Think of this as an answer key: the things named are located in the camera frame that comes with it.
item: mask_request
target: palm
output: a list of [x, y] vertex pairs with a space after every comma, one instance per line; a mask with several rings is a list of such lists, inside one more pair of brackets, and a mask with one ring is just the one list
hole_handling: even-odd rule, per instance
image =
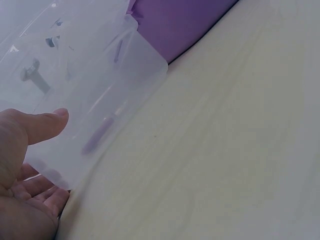
[[26, 230], [36, 234], [32, 235], [33, 239], [47, 239], [54, 235], [58, 215], [69, 198], [69, 192], [54, 186], [28, 164], [22, 165], [10, 190], [14, 197], [6, 199], [7, 206], [11, 206], [8, 212], [19, 211], [17, 221], [23, 224], [20, 228], [23, 233], [17, 230], [17, 237], [24, 235]]

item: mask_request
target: finger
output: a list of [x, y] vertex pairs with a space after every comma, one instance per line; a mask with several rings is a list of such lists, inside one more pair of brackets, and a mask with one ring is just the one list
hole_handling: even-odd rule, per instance
[[14, 191], [12, 190], [13, 196], [16, 199], [22, 200], [22, 201], [27, 201], [29, 199], [31, 199], [31, 195], [26, 192], [26, 191]]
[[56, 229], [58, 227], [58, 218], [52, 215], [51, 210], [47, 206], [42, 203], [39, 204], [39, 201], [34, 198], [30, 198], [25, 203], [45, 213], [52, 220], [54, 228]]
[[29, 164], [25, 163], [22, 165], [21, 170], [16, 177], [17, 181], [24, 181], [28, 178], [32, 178], [34, 176], [37, 176], [39, 172], [35, 170], [32, 166]]
[[54, 184], [44, 176], [36, 176], [27, 181], [21, 181], [17, 186], [12, 187], [13, 192], [27, 192], [31, 197], [41, 194], [52, 188]]
[[70, 194], [68, 191], [58, 188], [47, 200], [44, 201], [51, 214], [57, 218], [64, 209]]
[[57, 186], [54, 186], [52, 188], [50, 188], [47, 191], [44, 191], [40, 194], [38, 194], [37, 196], [33, 197], [34, 199], [39, 200], [40, 202], [44, 203], [45, 200], [47, 200], [49, 197], [52, 196], [52, 194], [54, 194], [59, 188]]
[[60, 108], [54, 113], [38, 115], [7, 109], [1, 112], [1, 117], [19, 123], [27, 134], [28, 144], [33, 145], [59, 135], [67, 125], [69, 113], [65, 108]]

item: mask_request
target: translucent plastic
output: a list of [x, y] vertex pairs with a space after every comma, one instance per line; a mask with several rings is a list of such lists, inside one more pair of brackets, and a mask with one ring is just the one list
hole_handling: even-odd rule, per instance
[[166, 76], [127, 4], [51, 2], [15, 37], [2, 37], [0, 110], [69, 110], [62, 134], [30, 146], [25, 159], [61, 188], [75, 187]]

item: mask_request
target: wood grain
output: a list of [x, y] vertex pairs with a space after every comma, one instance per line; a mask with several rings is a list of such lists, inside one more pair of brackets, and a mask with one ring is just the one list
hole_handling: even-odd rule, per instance
[[319, 9], [240, 1], [72, 192], [57, 239], [318, 239]]

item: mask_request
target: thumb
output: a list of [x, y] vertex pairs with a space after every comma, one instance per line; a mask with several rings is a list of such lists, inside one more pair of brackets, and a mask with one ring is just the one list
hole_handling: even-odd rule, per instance
[[0, 112], [0, 195], [12, 187], [25, 159], [28, 145], [59, 135], [69, 119], [68, 110], [26, 114], [14, 109]]
[[33, 145], [59, 135], [67, 125], [69, 113], [65, 108], [60, 108], [53, 113], [37, 115], [8, 109], [0, 113], [0, 118], [12, 119], [17, 122], [25, 131], [28, 144]]

